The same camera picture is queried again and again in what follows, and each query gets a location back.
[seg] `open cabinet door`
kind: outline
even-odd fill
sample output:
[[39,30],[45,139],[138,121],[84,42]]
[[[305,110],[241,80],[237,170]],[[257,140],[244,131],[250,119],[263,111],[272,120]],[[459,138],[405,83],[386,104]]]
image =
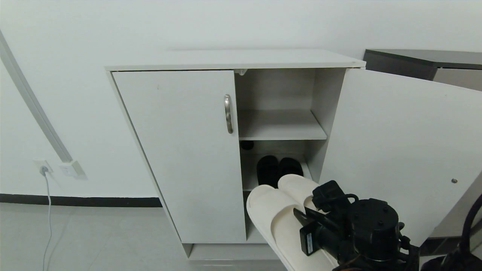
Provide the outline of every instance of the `open cabinet door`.
[[420,246],[481,170],[481,92],[347,70],[320,184],[387,201]]

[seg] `cabinet top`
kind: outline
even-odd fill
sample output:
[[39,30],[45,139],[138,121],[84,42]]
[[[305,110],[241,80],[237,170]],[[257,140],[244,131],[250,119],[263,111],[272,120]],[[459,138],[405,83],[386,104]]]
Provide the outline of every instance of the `cabinet top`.
[[365,54],[384,55],[437,68],[482,69],[482,52],[367,49]]
[[319,49],[166,51],[148,63],[105,67],[108,71],[246,68],[359,68],[365,61]]

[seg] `shoe cabinet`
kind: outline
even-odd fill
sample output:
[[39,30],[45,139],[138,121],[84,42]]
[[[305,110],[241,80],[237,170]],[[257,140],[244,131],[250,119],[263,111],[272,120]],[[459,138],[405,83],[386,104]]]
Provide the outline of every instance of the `shoe cabinet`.
[[[482,170],[482,93],[324,50],[212,50],[106,67],[190,259],[272,258],[245,213],[265,155],[389,202],[420,245]],[[250,150],[240,142],[251,140]]]

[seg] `gray tile floor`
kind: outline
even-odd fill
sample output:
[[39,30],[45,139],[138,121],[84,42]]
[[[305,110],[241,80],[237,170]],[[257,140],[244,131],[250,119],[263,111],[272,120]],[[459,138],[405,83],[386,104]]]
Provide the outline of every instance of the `gray tile floor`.
[[[0,270],[41,270],[48,207],[0,203]],[[285,270],[280,261],[190,262],[162,208],[52,206],[49,271]]]

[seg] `black baseboard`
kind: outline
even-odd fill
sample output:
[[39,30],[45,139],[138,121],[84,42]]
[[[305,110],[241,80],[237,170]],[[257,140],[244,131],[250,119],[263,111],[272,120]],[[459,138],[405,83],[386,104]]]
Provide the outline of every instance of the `black baseboard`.
[[[51,196],[52,205],[83,207],[162,207],[159,198],[80,198]],[[0,194],[0,203],[48,205],[47,196]]]

